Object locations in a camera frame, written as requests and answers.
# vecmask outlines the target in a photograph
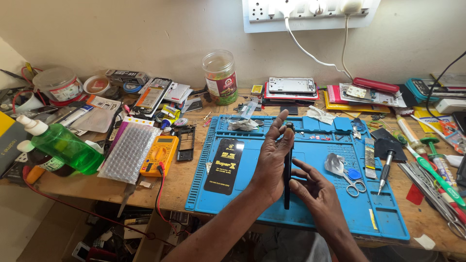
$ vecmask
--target red case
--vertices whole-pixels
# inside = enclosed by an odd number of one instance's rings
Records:
[[[377,82],[374,80],[364,79],[356,77],[353,80],[353,84],[360,85],[367,88],[372,88],[378,91],[389,92],[389,93],[396,93],[400,90],[400,87],[394,84],[388,84],[383,82]]]

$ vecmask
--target bubble wrap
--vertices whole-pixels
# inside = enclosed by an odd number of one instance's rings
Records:
[[[129,122],[97,177],[136,184],[158,128]]]

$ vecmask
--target brown bottle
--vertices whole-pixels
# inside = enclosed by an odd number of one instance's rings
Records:
[[[43,169],[54,173],[59,177],[67,177],[71,175],[75,170],[69,165],[63,163],[59,159],[56,159],[47,153],[40,151],[38,148],[35,148],[31,141],[24,140],[19,143],[17,146],[18,150],[26,153],[27,158],[33,164],[42,167]]]

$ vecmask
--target beige wall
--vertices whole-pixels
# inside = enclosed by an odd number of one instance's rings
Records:
[[[0,37],[0,69],[21,75],[24,58]],[[24,86],[27,83],[0,71],[0,89]]]
[[[441,71],[465,51],[464,10],[464,0],[382,0],[370,26],[350,29],[346,65],[354,76],[391,83]],[[342,29],[295,35],[341,68]],[[34,66],[63,65],[81,77],[127,69],[202,87],[200,60],[224,48],[243,87],[269,76],[346,81],[306,57],[286,32],[245,34],[240,0],[5,1],[0,36]],[[466,71],[466,59],[450,71]]]

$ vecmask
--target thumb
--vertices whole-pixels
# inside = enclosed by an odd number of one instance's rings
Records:
[[[310,206],[316,201],[309,191],[298,181],[294,179],[290,179],[288,185],[290,186],[291,192],[293,192],[295,195],[301,199],[304,204],[310,209]]]
[[[277,147],[277,153],[281,156],[286,156],[290,152],[290,149],[293,147],[295,142],[295,133],[293,129],[287,128],[285,133],[283,133],[283,138],[280,140],[280,143]]]

